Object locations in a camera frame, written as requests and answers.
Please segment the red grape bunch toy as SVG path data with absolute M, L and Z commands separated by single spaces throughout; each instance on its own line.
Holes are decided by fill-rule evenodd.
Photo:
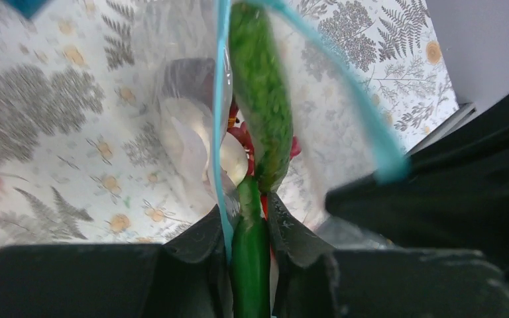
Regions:
M 267 184 L 283 178 L 290 160 L 302 151 L 294 136 L 291 109 L 284 100 L 275 107 L 247 105 L 243 124 L 227 131 L 251 155 L 251 174 Z

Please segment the white mushroom toy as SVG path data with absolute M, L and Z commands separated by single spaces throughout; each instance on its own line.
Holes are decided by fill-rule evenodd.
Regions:
M 207 186 L 211 180 L 211 111 L 195 99 L 167 97 L 160 102 L 160 120 L 160 141 L 177 173 L 191 186 Z M 238 185 L 247 172 L 245 151 L 230 134 L 219 150 L 222 172 Z

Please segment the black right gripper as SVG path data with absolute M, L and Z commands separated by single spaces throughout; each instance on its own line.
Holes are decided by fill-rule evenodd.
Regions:
M 509 317 L 495 266 L 509 281 L 509 94 L 410 162 L 404 180 L 332 189 L 325 208 L 411 249 L 336 249 L 268 195 L 275 316 Z

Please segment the clear zip top bag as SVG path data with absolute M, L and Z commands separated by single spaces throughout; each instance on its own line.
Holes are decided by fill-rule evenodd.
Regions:
M 159 134 L 162 100 L 195 99 L 212 113 L 208 185 L 187 184 L 167 156 L 180 199 L 191 207 L 222 204 L 227 256 L 232 256 L 242 181 L 235 185 L 222 172 L 219 147 L 226 134 L 232 136 L 227 128 L 244 122 L 229 59 L 231 6 L 238 2 L 260 5 L 269 16 L 288 84 L 294 136 L 302 149 L 298 156 L 305 162 L 318 205 L 324 204 L 326 191 L 351 180 L 370 174 L 377 182 L 393 182 L 409 170 L 396 139 L 342 53 L 286 1 L 109 1 L 117 13 L 117 18 L 105 19 L 113 31 L 107 40 L 109 59 L 137 69 L 146 91 L 146 114 L 165 154 Z M 241 146 L 247 155 L 245 177 L 252 176 L 258 184 L 251 174 L 251 155 Z

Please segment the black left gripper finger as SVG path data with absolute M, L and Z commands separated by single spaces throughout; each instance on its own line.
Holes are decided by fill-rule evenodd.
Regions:
M 166 244 L 0 248 L 0 317 L 230 317 L 220 214 Z

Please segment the green bean pod toy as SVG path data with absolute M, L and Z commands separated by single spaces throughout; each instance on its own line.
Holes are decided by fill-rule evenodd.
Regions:
M 240 215 L 232 242 L 233 316 L 269 318 L 270 242 L 258 184 L 247 176 L 238 185 Z

